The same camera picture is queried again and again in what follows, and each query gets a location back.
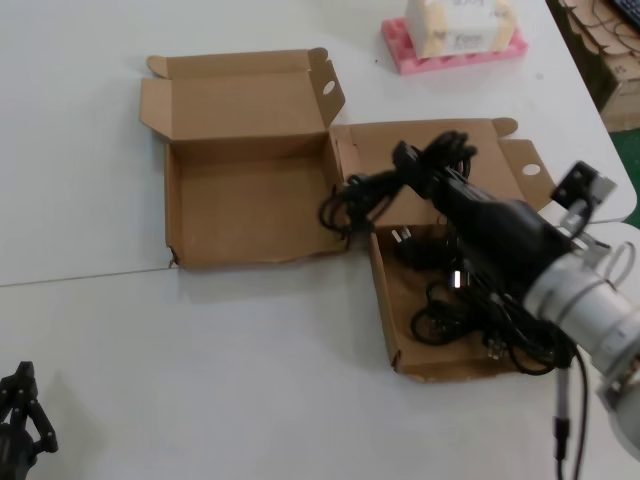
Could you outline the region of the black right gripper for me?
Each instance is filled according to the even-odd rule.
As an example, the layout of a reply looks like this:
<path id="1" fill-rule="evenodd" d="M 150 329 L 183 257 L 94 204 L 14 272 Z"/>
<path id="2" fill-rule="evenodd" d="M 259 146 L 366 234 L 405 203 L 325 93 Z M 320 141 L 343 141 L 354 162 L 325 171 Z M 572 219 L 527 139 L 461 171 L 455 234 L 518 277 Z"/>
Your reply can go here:
<path id="1" fill-rule="evenodd" d="M 392 163 L 399 181 L 434 207 L 454 227 L 471 264 L 499 289 L 523 296 L 571 241 L 521 200 L 499 200 L 456 178 L 438 177 L 422 151 L 400 141 Z"/>

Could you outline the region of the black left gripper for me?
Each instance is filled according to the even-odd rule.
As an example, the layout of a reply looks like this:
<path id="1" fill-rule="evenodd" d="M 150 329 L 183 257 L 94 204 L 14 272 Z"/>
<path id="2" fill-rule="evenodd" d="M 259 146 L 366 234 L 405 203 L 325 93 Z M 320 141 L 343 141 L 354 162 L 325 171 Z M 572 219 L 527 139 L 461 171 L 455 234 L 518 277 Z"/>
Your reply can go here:
<path id="1" fill-rule="evenodd" d="M 37 400 L 35 369 L 31 361 L 19 363 L 14 374 L 1 379 L 1 480 L 25 480 L 37 455 L 58 451 L 55 430 Z M 39 438 L 25 430 L 30 420 Z"/>

